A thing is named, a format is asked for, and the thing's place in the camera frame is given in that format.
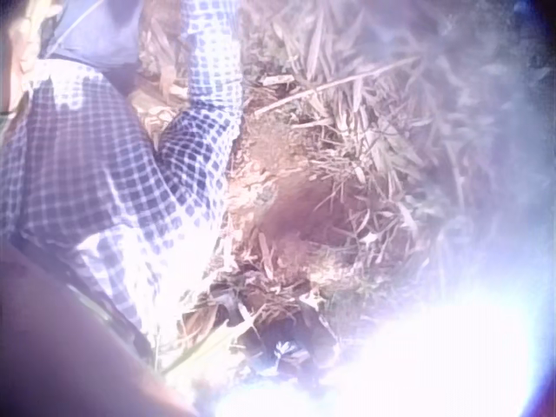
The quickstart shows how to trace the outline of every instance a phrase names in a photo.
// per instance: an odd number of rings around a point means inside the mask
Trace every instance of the ground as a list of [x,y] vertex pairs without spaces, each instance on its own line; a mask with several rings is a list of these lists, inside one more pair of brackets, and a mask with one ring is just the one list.
[[[132,103],[156,140],[187,95],[187,54],[177,2],[154,3]],[[189,311],[184,326],[195,318],[205,335],[258,312],[259,344],[238,339],[247,351],[299,342],[329,367],[384,317],[448,297],[524,229],[534,252],[552,187],[553,58],[514,19],[487,0],[243,2],[245,111],[207,272],[217,285],[194,303],[202,325]]]

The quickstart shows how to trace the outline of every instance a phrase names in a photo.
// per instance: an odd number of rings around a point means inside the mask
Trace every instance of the blue checkered shirt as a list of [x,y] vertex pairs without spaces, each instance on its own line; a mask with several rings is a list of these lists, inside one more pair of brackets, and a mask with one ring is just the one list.
[[175,325],[221,226],[242,107],[236,3],[182,0],[190,106],[158,150],[101,73],[62,60],[39,62],[3,138],[0,237],[48,248],[146,335]]

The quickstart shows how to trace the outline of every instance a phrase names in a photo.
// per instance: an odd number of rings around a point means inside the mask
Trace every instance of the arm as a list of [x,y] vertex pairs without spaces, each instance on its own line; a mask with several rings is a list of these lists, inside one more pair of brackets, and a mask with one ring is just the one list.
[[159,152],[162,172],[178,201],[202,207],[210,222],[222,218],[224,172],[242,114],[237,3],[182,0],[182,37],[192,50],[190,108],[164,132]]

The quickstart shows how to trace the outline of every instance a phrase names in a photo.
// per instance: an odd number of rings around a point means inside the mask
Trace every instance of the bright light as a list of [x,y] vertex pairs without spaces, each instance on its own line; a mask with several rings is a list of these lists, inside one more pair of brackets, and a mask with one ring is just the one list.
[[287,383],[261,383],[241,387],[225,397],[215,417],[316,417],[316,405]]
[[519,298],[472,298],[385,325],[318,404],[267,384],[232,393],[217,416],[519,416],[539,377],[532,317]]

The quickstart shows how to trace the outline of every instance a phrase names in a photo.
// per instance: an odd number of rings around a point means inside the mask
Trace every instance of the twig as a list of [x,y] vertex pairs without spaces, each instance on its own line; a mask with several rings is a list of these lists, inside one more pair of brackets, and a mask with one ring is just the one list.
[[332,122],[334,122],[333,117],[325,117],[324,119],[315,120],[314,122],[292,124],[290,127],[291,129],[306,129],[306,128],[313,128],[315,126],[327,126]]
[[290,103],[290,102],[292,102],[294,100],[298,100],[300,98],[309,97],[313,94],[320,93],[320,92],[324,91],[325,89],[331,89],[332,87],[336,87],[337,85],[341,85],[341,84],[344,84],[344,83],[349,83],[351,81],[355,81],[355,80],[358,80],[360,78],[365,78],[365,77],[368,77],[368,76],[381,76],[382,74],[384,74],[385,72],[388,72],[389,70],[393,70],[395,68],[402,67],[404,65],[408,65],[410,63],[413,63],[416,60],[417,60],[417,56],[412,56],[410,58],[404,58],[404,59],[401,59],[400,61],[396,61],[395,63],[390,63],[389,65],[385,65],[385,66],[377,68],[377,69],[362,72],[361,74],[356,74],[354,76],[346,76],[345,78],[342,78],[340,80],[335,80],[335,81],[331,81],[330,83],[322,84],[315,89],[307,89],[305,91],[301,91],[299,93],[293,94],[292,96],[282,98],[281,100],[278,100],[277,102],[274,102],[272,104],[269,104],[268,106],[265,106],[265,107],[262,107],[262,108],[256,110],[255,111],[255,116],[258,117],[260,115],[263,115],[264,113],[267,113],[270,110],[277,109],[277,108],[283,106],[284,104]]

